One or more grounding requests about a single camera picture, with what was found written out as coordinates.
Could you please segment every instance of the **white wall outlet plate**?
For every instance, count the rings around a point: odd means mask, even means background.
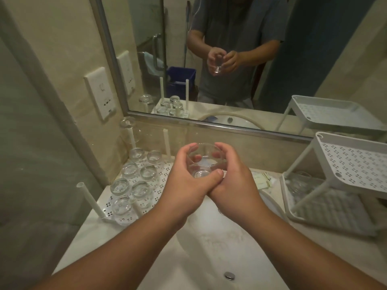
[[[116,109],[105,68],[98,68],[87,74],[84,79],[90,94],[94,97],[102,120],[105,120]]]
[[[130,62],[129,52],[125,51],[117,57],[119,62],[121,76],[124,81],[126,94],[130,95],[136,88],[136,82],[134,80],[132,63]]]

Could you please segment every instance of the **person's left hand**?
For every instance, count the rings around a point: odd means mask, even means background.
[[[223,57],[222,73],[231,73],[242,64],[241,55],[236,51],[231,51]]]
[[[186,157],[189,149],[197,143],[183,146],[177,153],[164,191],[157,207],[174,215],[178,222],[184,221],[203,202],[206,194],[223,179],[223,171],[217,169],[210,175],[194,178],[187,170]]]

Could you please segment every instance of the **person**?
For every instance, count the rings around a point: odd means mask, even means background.
[[[287,0],[195,0],[192,12],[187,47],[203,59],[198,102],[253,109],[255,66],[285,38]]]
[[[224,179],[220,169],[193,178],[186,169],[186,156],[195,145],[179,150],[164,191],[149,213],[33,289],[136,289],[160,251],[207,194],[223,214],[258,242],[290,289],[387,289],[269,210],[233,147],[216,143],[227,159]]]

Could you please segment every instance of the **white cable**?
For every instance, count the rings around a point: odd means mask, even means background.
[[[191,31],[192,24],[194,23],[195,15],[199,12],[200,6],[201,6],[201,5],[202,5],[202,0],[199,1],[199,8],[197,9],[196,13],[192,16],[192,22],[191,22],[191,27],[190,27],[190,30],[189,30],[189,31]]]

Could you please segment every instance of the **forearm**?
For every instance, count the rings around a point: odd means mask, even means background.
[[[199,58],[207,59],[212,47],[207,45],[198,33],[197,30],[190,30],[187,37],[187,48]]]
[[[267,208],[245,218],[241,226],[259,243],[290,289],[386,289]]]
[[[165,244],[176,221],[157,206],[115,238],[59,271],[34,290],[136,289]]]
[[[273,60],[279,49],[279,41],[271,40],[254,50],[240,52],[241,64],[245,66],[257,66],[262,63]]]

